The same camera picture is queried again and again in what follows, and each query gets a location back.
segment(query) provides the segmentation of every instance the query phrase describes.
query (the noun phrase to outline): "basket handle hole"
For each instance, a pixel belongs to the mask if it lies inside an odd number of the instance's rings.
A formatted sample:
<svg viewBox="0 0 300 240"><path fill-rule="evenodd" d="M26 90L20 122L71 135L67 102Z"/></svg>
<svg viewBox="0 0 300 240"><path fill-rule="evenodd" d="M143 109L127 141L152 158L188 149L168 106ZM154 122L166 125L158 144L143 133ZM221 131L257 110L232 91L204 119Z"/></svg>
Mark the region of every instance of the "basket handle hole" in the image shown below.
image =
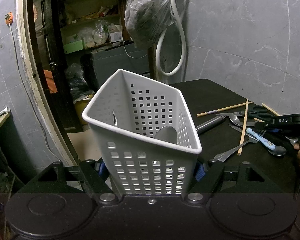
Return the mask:
<svg viewBox="0 0 300 240"><path fill-rule="evenodd" d="M114 126L117 127L117 125L118 125L118 119L117 119L117 116L116 116L114 110L112 110L112 115L113 115Z"/></svg>

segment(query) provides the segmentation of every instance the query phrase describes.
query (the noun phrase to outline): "white plastic basket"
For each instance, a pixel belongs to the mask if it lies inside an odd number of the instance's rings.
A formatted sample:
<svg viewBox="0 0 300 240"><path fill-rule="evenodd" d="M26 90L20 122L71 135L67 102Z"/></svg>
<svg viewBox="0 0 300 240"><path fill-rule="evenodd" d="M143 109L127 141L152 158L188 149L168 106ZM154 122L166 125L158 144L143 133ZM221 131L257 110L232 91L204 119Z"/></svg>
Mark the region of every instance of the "white plastic basket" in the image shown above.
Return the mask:
<svg viewBox="0 0 300 240"><path fill-rule="evenodd" d="M82 113L121 194L183 194L201 144L180 90L117 70ZM178 145L154 139L173 126Z"/></svg>

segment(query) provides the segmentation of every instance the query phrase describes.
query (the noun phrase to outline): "basket rim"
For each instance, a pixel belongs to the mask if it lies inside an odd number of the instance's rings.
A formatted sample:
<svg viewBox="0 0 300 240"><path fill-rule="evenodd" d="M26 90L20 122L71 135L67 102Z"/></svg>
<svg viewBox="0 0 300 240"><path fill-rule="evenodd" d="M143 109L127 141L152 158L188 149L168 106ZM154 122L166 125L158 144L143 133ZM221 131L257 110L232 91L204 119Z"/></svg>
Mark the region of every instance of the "basket rim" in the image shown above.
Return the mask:
<svg viewBox="0 0 300 240"><path fill-rule="evenodd" d="M93 119L93 118L89 117L88 116L88 111L91 109L91 107L93 106L94 102L97 100L97 98L100 95L100 93L104 90L104 88L107 86L107 84L110 82L110 80L114 76L118 75L120 72L126 72L126 73L133 74L135 76L144 78L144 79L149 79L152 82L156 82L156 83L158 83L160 85L167 86L170 89L172 88L172 89L176 90L179 93L179 95L181 96L181 99L182 99L182 102L184 103L187 115L190 117L189 118L190 126L193 129L193 131L194 131L194 140L195 140L198 148L197 149L188 148L188 147L185 147L185 146L181 146L181 145L177 145L177 144L173 144L173 143L169 143L169 142L164 142L164 141L161 141L161 140L158 140L158 139L150 138L150 137L147 137L147 136L144 136L144 135L141 135L141 134L137 134L137 133L134 133L134 132L131 132L131 131L127 131L127 130L119 128L119 127L115 127L113 125L109 125L107 123L104 123L104 122L101 122L101 121L98 121L96 119ZM110 131L113 131L113 132L116 132L116 133L119 133L119 134L122 134L122 135L126 135L126 136L129 136L131 138L138 139L140 141L144 141L144 142L156 144L156 145L159 145L159 146L162 146L162 147L167 147L167 148L170 148L170 149L179 150L179 151L183 151L183 152L188 152L188 153L192 153L192 154L199 154L202 151L202 146L201 146L201 142L199 140L199 136L198 136L198 134L196 132L196 129L195 129L195 126L194 126L191 114L189 112L188 106L186 104L186 101L185 101L185 99L184 99L181 91L179 89L177 89L177 88L171 87L171 86L166 85L164 83L161 83L161 82L159 82L157 80L153 80L153 79L147 78L145 76L141 76L139 74L136 74L136 73L124 70L124 69L118 69L116 72L114 72L107 79L106 82L103 83L103 85L99 88L99 90L97 91L97 93L93 96L93 98L91 99L91 101L88 103L88 105L86 106L86 108L82 112L82 118L86 122L88 122L89 124L94 124L94 125L97 125L97 126L100 126L100 127L104 128L104 129L107 129L107 130L110 130Z"/></svg>

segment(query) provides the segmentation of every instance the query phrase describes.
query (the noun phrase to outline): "white hose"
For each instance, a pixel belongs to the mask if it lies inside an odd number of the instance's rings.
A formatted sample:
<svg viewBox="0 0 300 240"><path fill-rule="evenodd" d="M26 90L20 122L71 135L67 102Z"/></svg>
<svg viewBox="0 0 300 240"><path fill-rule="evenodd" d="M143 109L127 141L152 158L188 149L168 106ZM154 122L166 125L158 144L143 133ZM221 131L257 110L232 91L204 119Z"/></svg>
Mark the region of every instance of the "white hose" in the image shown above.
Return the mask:
<svg viewBox="0 0 300 240"><path fill-rule="evenodd" d="M179 14L178 14L177 6L176 6L176 0L171 0L171 6L172 6L172 11L173 11L174 17L176 19L177 27L178 27L179 32L180 32L182 52L181 52L181 58L180 58L180 61L179 61L179 64L177 65L177 67L174 70L172 70L171 72L165 73L162 70L161 66L160 66L160 52L161 52L163 39L164 39L164 36L166 34L166 31L167 31L167 29L165 29L162 32L162 34L159 38L158 45L157 45L157 50L156 50L156 53L155 53L155 63L157 65L157 69L158 69L159 72L161 72L165 76L172 76L173 74L175 74L180 69L180 67L181 67L181 65L182 65L182 63L183 63L183 61L186 57L186 37L185 37L185 33L183 32L181 20L180 20Z"/></svg>

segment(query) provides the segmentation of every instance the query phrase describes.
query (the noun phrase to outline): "orange plug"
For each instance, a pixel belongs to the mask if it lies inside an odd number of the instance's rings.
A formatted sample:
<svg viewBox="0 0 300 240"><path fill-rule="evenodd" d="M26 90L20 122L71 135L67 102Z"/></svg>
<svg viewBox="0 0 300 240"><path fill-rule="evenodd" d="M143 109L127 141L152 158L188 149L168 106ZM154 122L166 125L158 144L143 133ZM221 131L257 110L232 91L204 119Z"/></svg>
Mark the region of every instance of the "orange plug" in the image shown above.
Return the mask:
<svg viewBox="0 0 300 240"><path fill-rule="evenodd" d="M13 13L12 12L9 12L6 14L6 24L9 25L12 24L13 22Z"/></svg>

